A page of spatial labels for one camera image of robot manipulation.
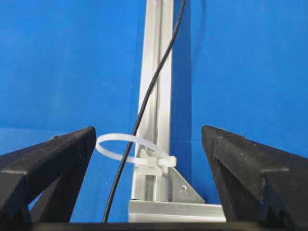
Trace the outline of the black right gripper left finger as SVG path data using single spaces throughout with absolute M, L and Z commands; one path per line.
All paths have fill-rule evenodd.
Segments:
M 71 219 L 96 144 L 90 126 L 0 157 L 0 222 Z

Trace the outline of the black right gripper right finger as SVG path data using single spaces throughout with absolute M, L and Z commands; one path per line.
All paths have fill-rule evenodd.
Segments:
M 228 222 L 307 223 L 307 158 L 212 126 L 201 133 Z

